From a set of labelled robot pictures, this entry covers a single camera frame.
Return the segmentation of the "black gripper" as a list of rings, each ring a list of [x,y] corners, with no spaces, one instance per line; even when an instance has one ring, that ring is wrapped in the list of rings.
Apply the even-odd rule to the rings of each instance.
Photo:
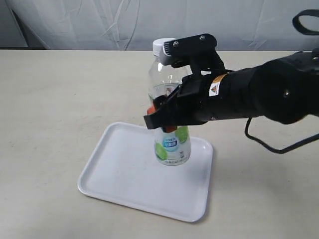
[[[202,125],[212,120],[208,105],[212,75],[187,75],[170,95],[155,98],[144,115],[148,129],[174,132],[176,126]]]

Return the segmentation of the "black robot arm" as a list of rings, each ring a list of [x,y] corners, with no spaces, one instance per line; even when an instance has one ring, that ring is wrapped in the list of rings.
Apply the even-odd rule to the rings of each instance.
[[[154,101],[148,129],[264,116],[282,124],[319,114],[319,51],[299,51],[238,71],[214,69],[183,78]]]

